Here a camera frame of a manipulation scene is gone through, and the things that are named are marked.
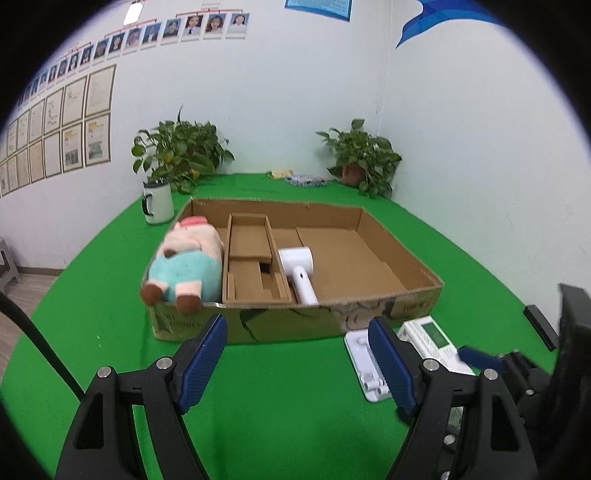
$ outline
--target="plastic stool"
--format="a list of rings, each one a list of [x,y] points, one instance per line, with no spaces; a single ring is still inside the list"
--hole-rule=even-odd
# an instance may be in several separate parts
[[[6,294],[6,285],[11,280],[18,282],[20,279],[21,274],[14,264],[8,245],[4,241],[4,238],[0,236],[0,291]]]

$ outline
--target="blue poster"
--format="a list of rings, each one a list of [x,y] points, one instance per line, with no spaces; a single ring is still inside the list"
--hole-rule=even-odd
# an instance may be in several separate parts
[[[494,24],[501,22],[486,8],[473,0],[419,0],[423,5],[420,15],[410,19],[402,28],[402,38],[397,47],[446,20],[470,18]]]
[[[285,0],[285,8],[301,10],[325,17],[351,19],[351,3],[353,0]]]

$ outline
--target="white mug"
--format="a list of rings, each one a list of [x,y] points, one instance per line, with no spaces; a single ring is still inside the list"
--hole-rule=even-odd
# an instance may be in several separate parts
[[[150,225],[168,222],[174,217],[173,196],[168,182],[149,181],[144,183],[142,210]]]

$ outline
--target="teal plush clothing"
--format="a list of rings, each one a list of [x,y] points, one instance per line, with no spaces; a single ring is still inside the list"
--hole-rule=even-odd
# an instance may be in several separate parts
[[[180,252],[170,258],[158,255],[150,265],[149,279],[168,284],[163,300],[174,302],[177,284],[201,280],[202,301],[222,300],[222,263],[200,250]]]

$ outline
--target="mug handle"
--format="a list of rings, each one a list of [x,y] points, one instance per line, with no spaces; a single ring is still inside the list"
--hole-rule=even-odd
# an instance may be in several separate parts
[[[144,195],[144,198],[142,199],[142,210],[144,211],[144,215],[148,215],[150,217],[153,217],[154,214],[148,210],[148,199],[149,198],[152,198],[151,193]]]

